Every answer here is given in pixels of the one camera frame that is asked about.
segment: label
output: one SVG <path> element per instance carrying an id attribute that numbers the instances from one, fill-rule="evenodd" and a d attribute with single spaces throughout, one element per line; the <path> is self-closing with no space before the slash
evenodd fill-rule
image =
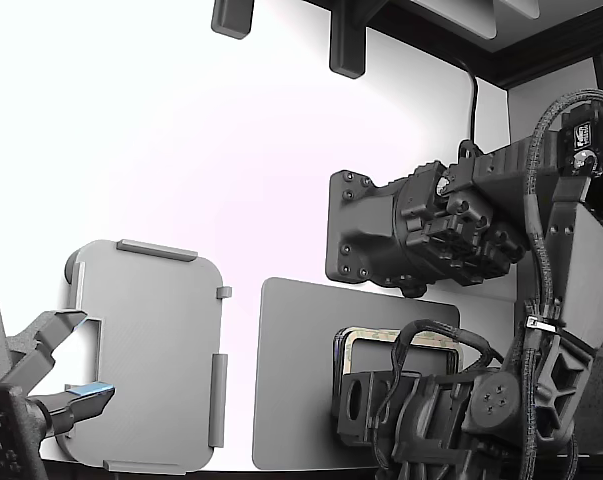
<path id="1" fill-rule="evenodd" d="M 592 126 L 590 122 L 579 125 L 574 129 L 574 149 L 580 150 L 592 144 Z"/>

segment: gray rectangular board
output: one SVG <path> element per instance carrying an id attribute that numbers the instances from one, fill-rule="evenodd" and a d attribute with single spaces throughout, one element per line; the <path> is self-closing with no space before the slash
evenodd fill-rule
<path id="1" fill-rule="evenodd" d="M 260 470 L 333 470 L 375 465 L 331 427 L 332 340 L 345 327 L 401 329 L 431 318 L 459 326 L 452 305 L 271 278 L 263 284 L 252 459 Z M 353 347 L 353 372 L 390 370 L 390 346 Z M 406 370 L 445 373 L 445 354 L 414 349 Z"/>

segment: gray plastic tray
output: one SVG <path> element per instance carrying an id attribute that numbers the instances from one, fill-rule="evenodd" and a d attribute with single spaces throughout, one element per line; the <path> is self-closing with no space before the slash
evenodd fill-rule
<path id="1" fill-rule="evenodd" d="M 263 285 L 252 459 L 260 470 L 375 465 L 331 428 L 332 340 L 350 326 L 401 329 L 419 318 L 459 326 L 452 305 L 271 278 Z M 447 354 L 413 349 L 406 369 L 446 373 Z M 355 342 L 352 371 L 390 370 L 390 345 Z"/>
<path id="2" fill-rule="evenodd" d="M 70 305 L 99 322 L 100 417 L 57 437 L 76 461 L 114 472 L 185 474 L 223 446 L 221 303 L 231 294 L 196 252 L 99 240 L 70 257 Z"/>

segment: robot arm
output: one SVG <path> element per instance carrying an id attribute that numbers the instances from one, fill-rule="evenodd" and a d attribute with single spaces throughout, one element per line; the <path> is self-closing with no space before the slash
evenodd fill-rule
<path id="1" fill-rule="evenodd" d="M 547 131 L 583 101 L 560 132 Z M 367 439 L 357 445 L 373 449 L 385 478 L 497 479 L 502 459 L 519 456 L 529 479 L 537 451 L 566 446 L 574 475 L 573 418 L 603 343 L 603 92 L 562 97 L 532 137 L 495 152 L 463 142 L 449 168 L 433 162 L 384 187 L 332 176 L 332 280 L 420 297 L 442 279 L 468 286 L 505 275 L 527 251 L 536 279 L 500 368 L 402 373 L 406 334 L 393 348 L 390 391 L 370 377 L 383 372 L 343 377 L 343 392 L 368 385 L 369 414 L 356 427 L 342 398 L 337 431 L 346 443 Z"/>

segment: white backdrop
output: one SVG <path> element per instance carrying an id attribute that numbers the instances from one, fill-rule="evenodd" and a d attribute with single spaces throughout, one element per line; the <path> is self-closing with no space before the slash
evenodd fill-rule
<path id="1" fill-rule="evenodd" d="M 253 470 L 263 281 L 328 284 L 330 175 L 347 168 L 380 185 L 434 159 L 455 161 L 470 83 L 373 31 L 367 73 L 349 80 L 328 69 L 328 12 L 257 0 L 252 33 L 236 41 L 211 31 L 212 6 L 0 2 L 0 299 L 9 335 L 65 307 L 65 261 L 96 239 L 212 260 L 234 297 L 221 338 L 226 446 L 207 469 Z M 506 104 L 506 92 L 481 82 L 486 151 L 508 143 Z M 465 328 L 504 349 L 514 288 L 510 275 L 463 293 L 440 285 L 428 298 L 456 304 Z M 34 393 L 91 381 L 90 339 L 82 327 L 66 341 Z M 43 454 L 62 458 L 52 441 Z"/>

